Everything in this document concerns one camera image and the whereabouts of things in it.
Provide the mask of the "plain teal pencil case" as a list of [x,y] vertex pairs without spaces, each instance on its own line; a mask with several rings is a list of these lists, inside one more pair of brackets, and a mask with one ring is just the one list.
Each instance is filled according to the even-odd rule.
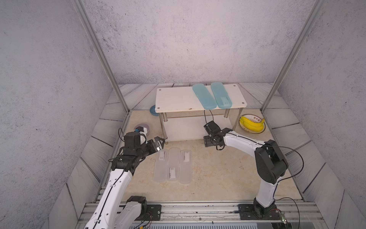
[[217,102],[204,84],[195,84],[192,89],[205,110],[217,108]]

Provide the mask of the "teal pencil case with label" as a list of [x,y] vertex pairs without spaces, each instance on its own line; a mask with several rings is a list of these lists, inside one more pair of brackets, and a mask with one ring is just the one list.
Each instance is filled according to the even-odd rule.
[[232,101],[222,83],[212,83],[211,90],[220,109],[229,109],[232,107]]

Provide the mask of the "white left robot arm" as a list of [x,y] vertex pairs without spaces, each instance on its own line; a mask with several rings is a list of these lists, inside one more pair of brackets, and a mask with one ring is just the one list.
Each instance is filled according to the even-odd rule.
[[137,135],[136,141],[124,138],[125,145],[112,159],[106,189],[86,229],[128,229],[138,218],[146,217],[146,198],[142,196],[131,196],[120,214],[117,213],[138,165],[149,155],[161,151],[165,145],[165,140],[158,136],[143,143],[141,137],[146,138],[143,134]]

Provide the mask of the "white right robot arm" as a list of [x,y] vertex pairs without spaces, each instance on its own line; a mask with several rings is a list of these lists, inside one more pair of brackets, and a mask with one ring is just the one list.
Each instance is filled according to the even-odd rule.
[[229,128],[221,129],[214,121],[205,124],[204,128],[207,132],[204,136],[206,148],[215,146],[216,150],[220,151],[225,147],[232,147],[255,159],[261,183],[253,203],[254,214],[263,219],[270,211],[276,209],[274,195],[278,182],[288,169],[288,162],[279,145],[273,140],[257,141]]

